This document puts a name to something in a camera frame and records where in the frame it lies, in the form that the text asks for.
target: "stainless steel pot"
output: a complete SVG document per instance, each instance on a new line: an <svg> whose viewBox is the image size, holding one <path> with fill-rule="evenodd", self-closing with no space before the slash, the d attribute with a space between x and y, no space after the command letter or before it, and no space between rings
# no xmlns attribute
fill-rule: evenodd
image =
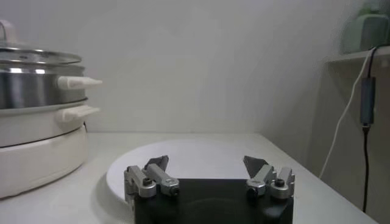
<svg viewBox="0 0 390 224"><path fill-rule="evenodd" d="M86 99L85 88L101 83L73 65L79 56L15 43L13 27L1 20L0 26L0 109L80 102Z"/></svg>

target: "pot handle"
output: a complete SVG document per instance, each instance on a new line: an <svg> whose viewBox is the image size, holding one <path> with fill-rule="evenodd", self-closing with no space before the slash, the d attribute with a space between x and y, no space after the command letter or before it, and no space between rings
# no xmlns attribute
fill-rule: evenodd
<svg viewBox="0 0 390 224"><path fill-rule="evenodd" d="M93 114L100 111L100 108L90 107L82 105L79 107L71 107L62 110L58 110L55 118L57 122L71 122L74 120L82 119L87 115Z"/></svg>
<svg viewBox="0 0 390 224"><path fill-rule="evenodd" d="M0 19L0 28L2 29L2 35L0 35L1 41L16 43L18 39L16 37L16 30L12 23L7 20Z"/></svg>
<svg viewBox="0 0 390 224"><path fill-rule="evenodd" d="M89 77L79 76L60 76L57 79L57 85L60 89L86 89L92 86L100 85L103 81L91 79Z"/></svg>

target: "green container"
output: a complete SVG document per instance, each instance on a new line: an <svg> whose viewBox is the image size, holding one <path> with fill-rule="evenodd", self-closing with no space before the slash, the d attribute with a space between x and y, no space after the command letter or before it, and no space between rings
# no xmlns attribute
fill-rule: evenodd
<svg viewBox="0 0 390 224"><path fill-rule="evenodd" d="M388 43L390 32L388 16L365 14L347 24L341 39L341 53L349 54Z"/></svg>

